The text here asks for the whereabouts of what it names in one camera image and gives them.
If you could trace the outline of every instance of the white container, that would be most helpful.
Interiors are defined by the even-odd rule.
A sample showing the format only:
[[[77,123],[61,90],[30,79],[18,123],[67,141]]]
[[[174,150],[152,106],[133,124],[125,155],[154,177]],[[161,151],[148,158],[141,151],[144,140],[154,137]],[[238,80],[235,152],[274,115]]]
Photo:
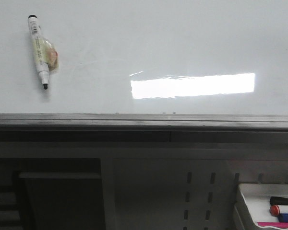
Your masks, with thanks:
[[[270,213],[270,197],[288,198],[288,184],[240,184],[233,218],[238,230],[283,230],[257,222],[279,222]]]

